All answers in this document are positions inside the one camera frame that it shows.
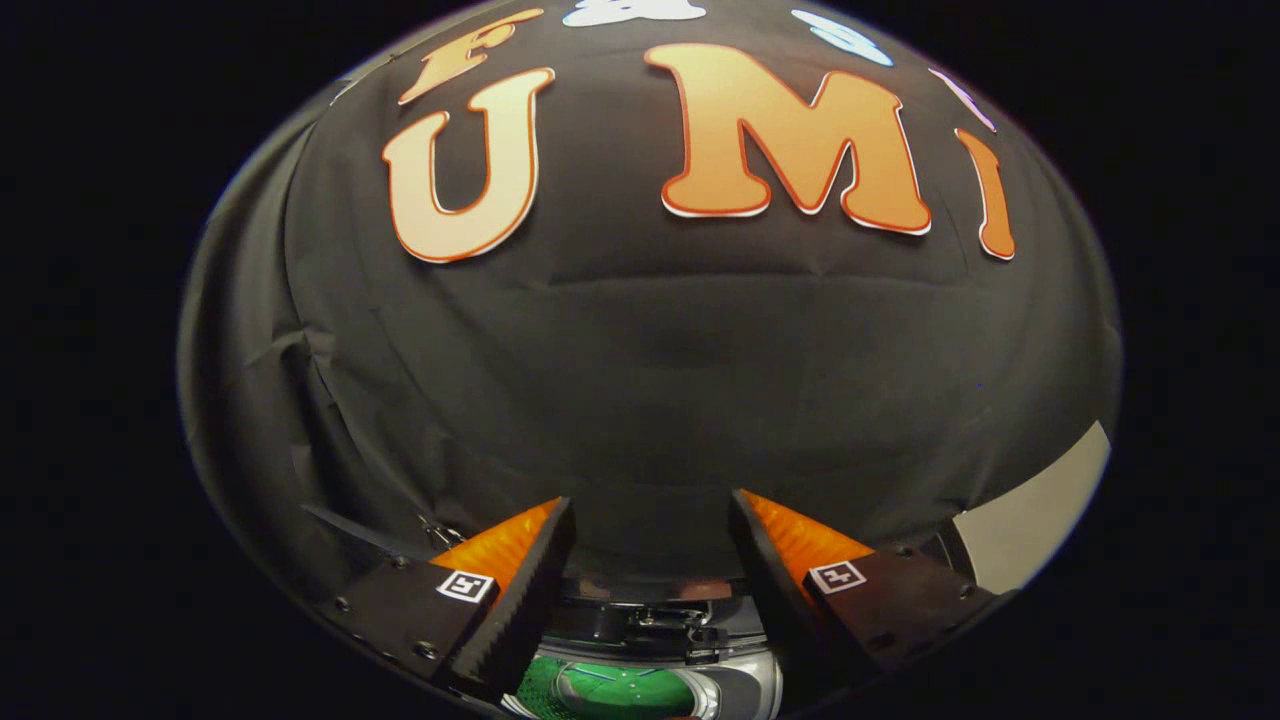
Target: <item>black background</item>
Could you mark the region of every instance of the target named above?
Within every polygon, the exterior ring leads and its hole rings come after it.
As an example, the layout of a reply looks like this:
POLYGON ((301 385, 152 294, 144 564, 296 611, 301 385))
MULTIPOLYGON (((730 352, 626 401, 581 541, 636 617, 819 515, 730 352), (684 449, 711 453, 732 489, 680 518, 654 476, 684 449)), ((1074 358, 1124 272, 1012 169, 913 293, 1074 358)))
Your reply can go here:
MULTIPOLYGON (((844 3, 952 68, 1062 168, 1114 264, 1125 396, 1092 511, 1024 596, 860 696, 867 712, 1189 707, 1256 716, 1268 217, 1240 215, 1261 12, 844 3), (931 706, 920 710, 916 706, 931 706)), ((187 264, 239 164, 302 100, 447 12, 425 3, 10 8, 17 655, 6 716, 408 714, 447 706, 293 609, 204 498, 177 415, 187 264), (36 263, 26 251, 38 254, 36 263)))

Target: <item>light blue sticker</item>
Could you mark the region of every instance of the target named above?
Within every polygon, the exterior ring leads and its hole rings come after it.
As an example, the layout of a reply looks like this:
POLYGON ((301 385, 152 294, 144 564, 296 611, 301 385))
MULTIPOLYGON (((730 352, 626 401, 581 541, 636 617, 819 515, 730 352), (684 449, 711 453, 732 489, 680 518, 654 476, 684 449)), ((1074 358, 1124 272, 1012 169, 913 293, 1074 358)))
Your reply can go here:
POLYGON ((827 18, 815 15, 813 13, 806 13, 804 10, 791 10, 791 14, 805 23, 809 23, 809 29, 814 35, 826 40, 827 42, 840 47, 845 53, 852 53, 860 58, 865 58, 878 65, 884 65, 886 68, 893 67, 893 60, 884 54, 883 50, 876 46, 874 42, 865 35, 850 29, 835 20, 828 20, 827 18))

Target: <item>black cloth backdrop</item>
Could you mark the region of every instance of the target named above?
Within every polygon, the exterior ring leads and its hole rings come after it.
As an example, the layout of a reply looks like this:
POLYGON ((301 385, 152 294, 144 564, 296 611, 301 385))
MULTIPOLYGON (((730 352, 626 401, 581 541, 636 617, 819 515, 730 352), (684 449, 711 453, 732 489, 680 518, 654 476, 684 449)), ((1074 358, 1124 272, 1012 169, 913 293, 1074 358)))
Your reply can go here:
MULTIPOLYGON (((774 18, 788 6, 708 8, 593 28, 549 12, 398 106, 439 42, 426 41, 332 106, 340 86, 324 88, 242 169, 196 256, 179 391, 206 487, 274 577, 311 601, 347 578, 303 502, 421 538, 419 515, 471 536, 561 495, 579 510, 571 573, 737 575, 728 488, 883 542, 1018 486, 1096 420, 1114 436, 1111 279, 1025 132, 972 87, 989 133, 928 68, 960 76, 876 28, 850 22, 893 67, 774 18), (671 74, 643 53, 682 41, 745 50, 801 96, 831 69, 892 90, 932 229, 868 229, 835 197, 806 217, 753 143, 768 210, 663 209, 682 119, 671 74), (381 147, 449 110, 438 192, 465 206, 486 169, 467 100, 541 65, 557 77, 538 96, 529 217, 483 256, 410 256, 381 147), (979 247, 982 195, 955 127, 1000 158, 1012 261, 979 247)), ((846 159, 841 188, 850 173, 846 159)))

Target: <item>green mat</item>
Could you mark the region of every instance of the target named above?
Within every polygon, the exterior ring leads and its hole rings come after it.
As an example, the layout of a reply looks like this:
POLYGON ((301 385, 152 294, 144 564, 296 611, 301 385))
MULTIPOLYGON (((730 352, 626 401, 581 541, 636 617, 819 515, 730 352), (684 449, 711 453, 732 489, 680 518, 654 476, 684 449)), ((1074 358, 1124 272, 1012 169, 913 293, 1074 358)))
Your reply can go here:
POLYGON ((516 697, 543 720, 663 720, 690 715, 694 693, 669 670, 538 657, 516 697))

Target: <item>letter m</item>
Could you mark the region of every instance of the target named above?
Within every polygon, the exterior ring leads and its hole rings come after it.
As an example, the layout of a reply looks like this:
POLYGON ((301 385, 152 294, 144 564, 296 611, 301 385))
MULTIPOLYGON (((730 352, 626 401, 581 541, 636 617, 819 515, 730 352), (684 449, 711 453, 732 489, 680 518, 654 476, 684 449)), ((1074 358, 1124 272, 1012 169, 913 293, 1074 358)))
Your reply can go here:
POLYGON ((662 188, 672 213, 749 217, 769 206, 769 184, 746 167, 746 133, 764 151, 796 208, 815 214, 851 150, 854 178, 841 193, 854 222, 924 234, 920 199, 896 95, 858 76, 827 73, 805 102, 754 58, 721 45, 660 45, 645 61, 676 78, 685 119, 685 172, 662 188))

